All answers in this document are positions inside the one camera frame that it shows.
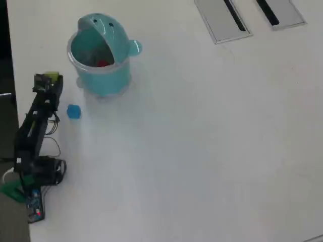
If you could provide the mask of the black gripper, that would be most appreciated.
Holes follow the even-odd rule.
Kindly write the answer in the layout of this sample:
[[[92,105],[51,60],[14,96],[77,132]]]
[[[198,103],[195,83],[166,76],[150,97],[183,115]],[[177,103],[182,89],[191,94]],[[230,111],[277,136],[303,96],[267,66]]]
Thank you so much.
[[[43,88],[34,88],[36,93],[36,107],[47,108],[50,111],[57,111],[60,103],[60,97],[63,91],[63,76],[58,75],[55,86],[50,86],[47,91]]]

